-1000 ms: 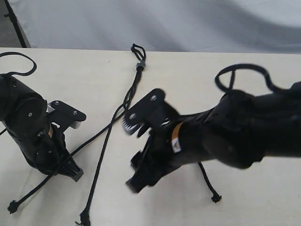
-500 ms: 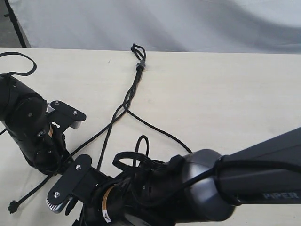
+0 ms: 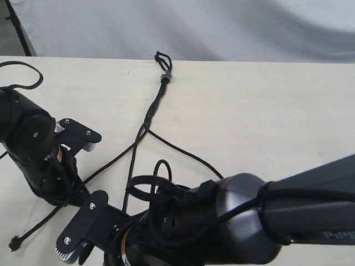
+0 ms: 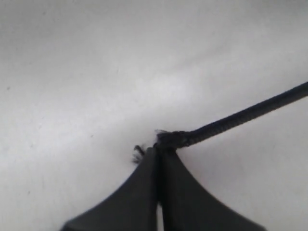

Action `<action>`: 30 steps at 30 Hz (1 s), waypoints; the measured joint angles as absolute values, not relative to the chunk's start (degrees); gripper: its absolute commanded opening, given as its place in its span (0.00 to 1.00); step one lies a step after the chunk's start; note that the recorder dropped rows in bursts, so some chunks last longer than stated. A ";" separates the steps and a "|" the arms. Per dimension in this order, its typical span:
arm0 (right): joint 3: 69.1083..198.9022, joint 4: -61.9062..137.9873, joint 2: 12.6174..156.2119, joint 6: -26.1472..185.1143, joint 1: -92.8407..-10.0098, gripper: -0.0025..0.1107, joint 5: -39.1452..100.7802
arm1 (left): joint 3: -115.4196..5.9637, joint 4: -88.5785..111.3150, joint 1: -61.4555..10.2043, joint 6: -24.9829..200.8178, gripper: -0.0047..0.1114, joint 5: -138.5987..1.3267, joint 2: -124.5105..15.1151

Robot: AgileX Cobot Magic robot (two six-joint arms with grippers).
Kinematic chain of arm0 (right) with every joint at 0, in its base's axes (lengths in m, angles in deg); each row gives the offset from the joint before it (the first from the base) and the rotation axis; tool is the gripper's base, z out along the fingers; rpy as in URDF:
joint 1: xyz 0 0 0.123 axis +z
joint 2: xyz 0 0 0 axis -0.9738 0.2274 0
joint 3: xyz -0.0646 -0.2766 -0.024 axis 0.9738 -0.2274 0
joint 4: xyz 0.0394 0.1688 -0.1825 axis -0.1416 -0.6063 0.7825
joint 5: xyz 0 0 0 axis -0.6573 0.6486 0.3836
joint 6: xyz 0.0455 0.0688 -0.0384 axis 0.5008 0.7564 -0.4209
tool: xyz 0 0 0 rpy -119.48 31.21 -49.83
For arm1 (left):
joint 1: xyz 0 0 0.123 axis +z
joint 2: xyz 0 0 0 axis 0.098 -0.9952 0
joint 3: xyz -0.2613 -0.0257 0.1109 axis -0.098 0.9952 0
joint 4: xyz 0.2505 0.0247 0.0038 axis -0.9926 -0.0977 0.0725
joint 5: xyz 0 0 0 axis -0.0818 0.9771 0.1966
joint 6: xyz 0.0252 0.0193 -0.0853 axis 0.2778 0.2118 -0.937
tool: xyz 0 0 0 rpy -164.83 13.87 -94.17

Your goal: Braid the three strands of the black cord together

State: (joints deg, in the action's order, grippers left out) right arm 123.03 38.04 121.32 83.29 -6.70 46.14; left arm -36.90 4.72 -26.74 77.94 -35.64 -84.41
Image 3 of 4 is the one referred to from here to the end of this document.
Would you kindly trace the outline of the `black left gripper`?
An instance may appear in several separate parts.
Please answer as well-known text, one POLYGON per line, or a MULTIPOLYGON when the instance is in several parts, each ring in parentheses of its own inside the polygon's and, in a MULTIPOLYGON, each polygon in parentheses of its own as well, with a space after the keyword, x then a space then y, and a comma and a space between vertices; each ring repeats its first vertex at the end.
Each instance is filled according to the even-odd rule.
POLYGON ((61 145, 54 149, 33 146, 30 149, 33 172, 32 192, 54 206, 81 207, 91 196, 78 176, 75 157, 61 145))

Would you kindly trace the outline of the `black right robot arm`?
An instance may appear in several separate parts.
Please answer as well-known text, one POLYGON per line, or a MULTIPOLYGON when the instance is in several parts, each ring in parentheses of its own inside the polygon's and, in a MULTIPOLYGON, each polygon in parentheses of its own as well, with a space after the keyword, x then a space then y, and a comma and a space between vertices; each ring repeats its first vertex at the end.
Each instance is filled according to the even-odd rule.
POLYGON ((129 192, 149 208, 119 223, 105 265, 263 265, 292 244, 354 245, 352 155, 269 182, 137 176, 129 192))

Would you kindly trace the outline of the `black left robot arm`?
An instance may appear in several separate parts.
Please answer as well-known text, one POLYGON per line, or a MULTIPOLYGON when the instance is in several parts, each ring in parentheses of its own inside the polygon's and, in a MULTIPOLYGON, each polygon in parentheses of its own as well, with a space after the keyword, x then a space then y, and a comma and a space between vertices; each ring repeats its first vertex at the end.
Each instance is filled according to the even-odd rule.
POLYGON ((1 90, 1 144, 32 192, 54 206, 80 207, 90 196, 77 170, 76 154, 92 151, 102 136, 48 112, 14 90, 1 90))

